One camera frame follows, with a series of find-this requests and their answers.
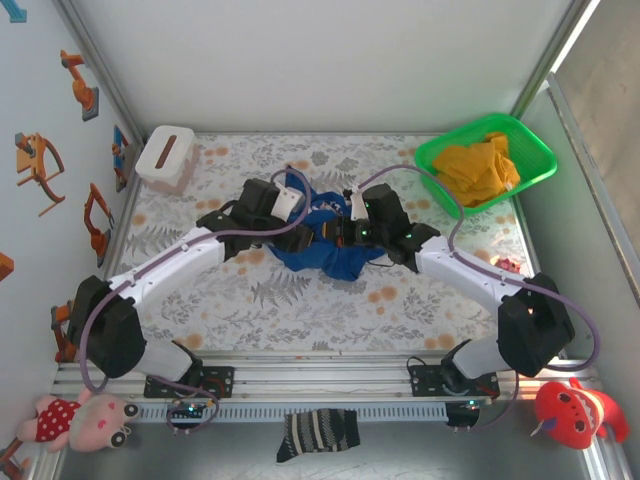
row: pink plush bunny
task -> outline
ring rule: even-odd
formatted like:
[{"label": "pink plush bunny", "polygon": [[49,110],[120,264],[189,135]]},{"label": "pink plush bunny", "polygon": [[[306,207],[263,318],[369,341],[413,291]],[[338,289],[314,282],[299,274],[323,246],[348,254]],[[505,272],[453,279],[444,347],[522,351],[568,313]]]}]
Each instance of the pink plush bunny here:
[{"label": "pink plush bunny", "polygon": [[121,447],[131,432],[124,424],[138,416],[137,405],[109,394],[91,397],[85,389],[77,402],[45,395],[36,402],[38,417],[23,422],[17,437],[23,442],[51,442],[49,452],[67,443],[78,452]]}]

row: floral tablecloth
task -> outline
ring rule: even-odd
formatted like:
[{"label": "floral tablecloth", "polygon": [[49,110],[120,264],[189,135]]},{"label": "floral tablecloth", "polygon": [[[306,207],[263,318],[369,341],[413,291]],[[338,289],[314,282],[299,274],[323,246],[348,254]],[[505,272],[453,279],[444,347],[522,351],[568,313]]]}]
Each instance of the floral tablecloth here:
[{"label": "floral tablecloth", "polygon": [[[218,135],[198,138],[200,160],[180,196],[143,186],[118,272],[172,245],[195,221],[237,198],[247,178],[268,179],[286,164],[318,192],[341,191],[394,163],[413,163],[424,136]],[[432,201],[417,174],[386,177],[412,221],[448,234],[454,220]],[[497,255],[529,273],[513,206],[502,202],[470,217],[459,248]],[[388,264],[386,257],[376,263]],[[268,249],[252,249],[194,278],[141,319],[146,335],[208,350],[450,349],[496,330],[496,320],[442,282],[401,266],[367,265],[356,282],[318,270],[291,272]]]}]

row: black mounting bracket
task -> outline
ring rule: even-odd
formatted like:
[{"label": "black mounting bracket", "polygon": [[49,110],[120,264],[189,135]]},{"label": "black mounting bracket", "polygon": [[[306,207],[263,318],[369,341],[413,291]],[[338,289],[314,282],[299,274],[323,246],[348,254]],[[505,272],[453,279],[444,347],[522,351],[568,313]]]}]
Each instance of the black mounting bracket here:
[{"label": "black mounting bracket", "polygon": [[[231,398],[233,395],[233,367],[202,367],[202,383],[200,388],[212,393],[216,398]],[[145,398],[182,398],[188,395],[184,390],[177,390],[147,377],[144,384]]]},{"label": "black mounting bracket", "polygon": [[486,397],[497,398],[500,386],[495,373],[467,380],[455,391],[443,381],[441,365],[410,365],[411,393],[414,397]]}]

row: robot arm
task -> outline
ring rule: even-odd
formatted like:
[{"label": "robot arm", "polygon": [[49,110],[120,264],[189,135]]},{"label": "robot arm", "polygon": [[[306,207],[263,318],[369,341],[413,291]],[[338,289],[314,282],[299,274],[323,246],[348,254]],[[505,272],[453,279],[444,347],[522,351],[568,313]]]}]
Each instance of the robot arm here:
[{"label": "robot arm", "polygon": [[[175,245],[129,272],[107,281],[95,276],[87,278],[78,287],[70,316],[70,341],[80,345],[91,312],[107,295],[117,291],[91,328],[87,357],[109,378],[137,371],[197,385],[202,361],[175,343],[145,339],[140,317],[155,301],[190,278],[253,244],[270,242],[288,252],[306,248],[313,233],[302,225],[273,237],[260,236],[261,231],[286,226],[286,220],[299,208],[302,197],[299,192],[279,184],[247,180],[228,215],[218,210],[210,212]],[[249,235],[227,234],[239,231]]]},{"label": "robot arm", "polygon": [[525,278],[456,252],[466,265],[454,257],[438,230],[409,222],[387,184],[346,194],[351,196],[352,216],[327,223],[323,229],[327,238],[338,245],[382,247],[394,263],[456,287],[497,318],[497,335],[462,342],[443,359],[443,380],[451,390],[461,391],[466,382],[503,370],[533,377],[575,336],[564,305],[524,288],[530,284],[558,292],[548,276],[539,273]]}]

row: blue cloth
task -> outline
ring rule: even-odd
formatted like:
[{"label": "blue cloth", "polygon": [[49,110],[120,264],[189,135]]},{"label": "blue cloth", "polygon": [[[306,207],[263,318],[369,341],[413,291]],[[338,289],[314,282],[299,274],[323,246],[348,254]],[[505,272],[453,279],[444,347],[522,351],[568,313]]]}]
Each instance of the blue cloth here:
[{"label": "blue cloth", "polygon": [[[285,186],[304,193],[304,186],[295,175],[286,175]],[[292,213],[289,221],[294,221],[300,213],[302,212]],[[303,268],[321,268],[331,278],[353,282],[357,280],[364,264],[384,255],[384,250],[364,247],[338,248],[325,239],[322,236],[322,225],[338,215],[351,215],[351,207],[342,195],[334,192],[318,194],[311,189],[311,212],[302,221],[303,225],[313,230],[311,245],[300,253],[286,253],[272,246],[269,248],[294,272]]]}]

